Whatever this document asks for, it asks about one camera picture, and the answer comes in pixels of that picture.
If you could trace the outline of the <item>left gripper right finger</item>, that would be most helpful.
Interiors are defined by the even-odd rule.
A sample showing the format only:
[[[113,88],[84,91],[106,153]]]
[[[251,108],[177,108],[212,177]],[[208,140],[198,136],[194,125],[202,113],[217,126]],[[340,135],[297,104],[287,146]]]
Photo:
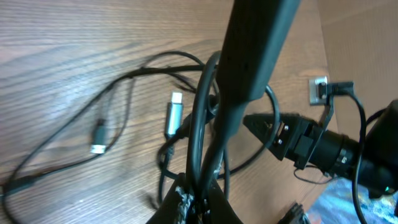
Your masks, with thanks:
[[[199,198],[207,194],[221,153],[237,132],[248,103],[263,96],[299,5],[299,0],[234,2],[216,71],[220,105],[198,181]]]

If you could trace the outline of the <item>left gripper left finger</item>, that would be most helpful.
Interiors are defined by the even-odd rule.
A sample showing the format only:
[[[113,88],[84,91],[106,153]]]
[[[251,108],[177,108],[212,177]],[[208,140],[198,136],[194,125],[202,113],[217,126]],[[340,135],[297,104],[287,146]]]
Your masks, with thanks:
[[[211,184],[201,202],[187,192],[185,186],[186,178],[179,177],[147,224],[242,224],[217,182]]]

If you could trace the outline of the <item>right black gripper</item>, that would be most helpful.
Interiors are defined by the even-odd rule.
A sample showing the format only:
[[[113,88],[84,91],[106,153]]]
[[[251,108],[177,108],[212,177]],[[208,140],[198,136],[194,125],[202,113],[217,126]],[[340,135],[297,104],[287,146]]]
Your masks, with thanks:
[[[312,119],[299,118],[297,113],[282,113],[276,123],[274,116],[267,113],[249,114],[243,124],[278,159],[289,159],[294,166],[304,169],[320,141],[324,130]]]

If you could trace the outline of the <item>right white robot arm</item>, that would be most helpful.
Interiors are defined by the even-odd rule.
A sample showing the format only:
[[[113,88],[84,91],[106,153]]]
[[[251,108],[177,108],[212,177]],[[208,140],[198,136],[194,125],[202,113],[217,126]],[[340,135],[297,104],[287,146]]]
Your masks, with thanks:
[[[397,100],[361,123],[359,141],[296,113],[250,114],[243,124],[278,160],[298,170],[314,166],[323,173],[367,188],[369,198],[397,192]]]

